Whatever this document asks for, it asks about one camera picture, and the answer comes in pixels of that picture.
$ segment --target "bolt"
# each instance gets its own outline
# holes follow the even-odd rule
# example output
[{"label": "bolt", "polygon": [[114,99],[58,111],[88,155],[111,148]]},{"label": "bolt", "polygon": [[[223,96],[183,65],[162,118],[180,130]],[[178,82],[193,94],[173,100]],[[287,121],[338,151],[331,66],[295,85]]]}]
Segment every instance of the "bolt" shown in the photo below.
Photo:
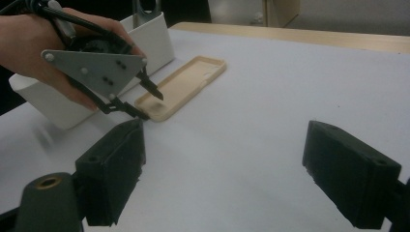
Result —
[{"label": "bolt", "polygon": [[54,55],[51,54],[51,53],[47,53],[47,54],[44,56],[44,59],[45,59],[46,61],[48,61],[48,62],[52,62],[52,61],[54,61]]},{"label": "bolt", "polygon": [[88,74],[87,68],[81,68],[81,73],[82,74]]}]

